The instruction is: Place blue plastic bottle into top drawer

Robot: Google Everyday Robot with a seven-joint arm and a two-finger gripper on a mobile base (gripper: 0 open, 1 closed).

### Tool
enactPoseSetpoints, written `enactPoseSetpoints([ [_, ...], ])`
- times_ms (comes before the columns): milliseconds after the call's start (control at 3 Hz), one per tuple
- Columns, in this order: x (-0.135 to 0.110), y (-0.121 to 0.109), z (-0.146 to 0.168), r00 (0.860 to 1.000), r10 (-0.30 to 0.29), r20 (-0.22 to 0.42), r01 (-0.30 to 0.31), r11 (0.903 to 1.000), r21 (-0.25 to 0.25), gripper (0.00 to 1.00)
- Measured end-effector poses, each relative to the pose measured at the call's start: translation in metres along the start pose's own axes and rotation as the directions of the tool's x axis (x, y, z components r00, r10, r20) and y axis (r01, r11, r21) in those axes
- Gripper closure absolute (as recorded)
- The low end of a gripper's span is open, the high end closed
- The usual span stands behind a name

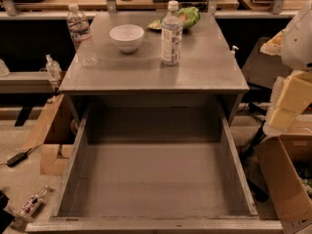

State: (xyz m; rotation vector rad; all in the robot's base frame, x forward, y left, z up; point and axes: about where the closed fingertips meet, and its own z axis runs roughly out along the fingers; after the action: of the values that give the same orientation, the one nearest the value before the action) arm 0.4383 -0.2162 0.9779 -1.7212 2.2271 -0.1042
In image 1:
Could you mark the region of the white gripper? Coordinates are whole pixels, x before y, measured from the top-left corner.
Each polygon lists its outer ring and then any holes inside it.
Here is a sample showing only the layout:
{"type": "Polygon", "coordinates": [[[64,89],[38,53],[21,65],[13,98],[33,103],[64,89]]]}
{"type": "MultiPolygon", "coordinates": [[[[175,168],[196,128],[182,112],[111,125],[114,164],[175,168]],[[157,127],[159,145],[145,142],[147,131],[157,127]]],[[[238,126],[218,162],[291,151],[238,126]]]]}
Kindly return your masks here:
{"type": "Polygon", "coordinates": [[[312,103],[312,73],[295,71],[287,78],[279,77],[270,101],[263,131],[267,136],[280,136],[312,103]]]}

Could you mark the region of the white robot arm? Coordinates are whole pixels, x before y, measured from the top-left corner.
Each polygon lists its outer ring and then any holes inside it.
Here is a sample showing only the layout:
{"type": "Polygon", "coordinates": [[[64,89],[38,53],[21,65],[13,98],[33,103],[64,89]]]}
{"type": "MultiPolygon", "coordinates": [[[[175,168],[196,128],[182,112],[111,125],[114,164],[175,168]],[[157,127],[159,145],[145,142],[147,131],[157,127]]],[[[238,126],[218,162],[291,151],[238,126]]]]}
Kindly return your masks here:
{"type": "Polygon", "coordinates": [[[260,51],[280,56],[282,64],[292,69],[288,77],[278,77],[274,83],[263,126],[267,136],[277,137],[312,103],[312,1],[260,51]]]}

